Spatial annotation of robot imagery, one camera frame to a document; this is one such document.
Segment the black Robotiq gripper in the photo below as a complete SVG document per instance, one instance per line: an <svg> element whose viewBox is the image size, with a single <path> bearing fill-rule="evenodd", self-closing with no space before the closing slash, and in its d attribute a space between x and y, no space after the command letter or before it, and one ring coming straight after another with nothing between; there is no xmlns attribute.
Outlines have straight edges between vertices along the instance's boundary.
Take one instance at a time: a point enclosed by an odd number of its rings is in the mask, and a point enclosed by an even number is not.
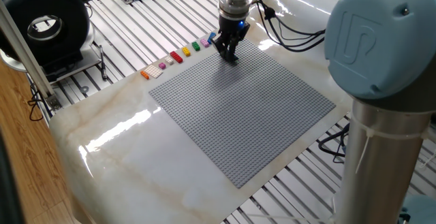
<svg viewBox="0 0 436 224"><path fill-rule="evenodd" d="M250 24L245 20L229 20L223 16L219 17L219 37L212 39L211 42L222 59L236 60L236 47L239 41L245 38L249 28Z"/></svg>

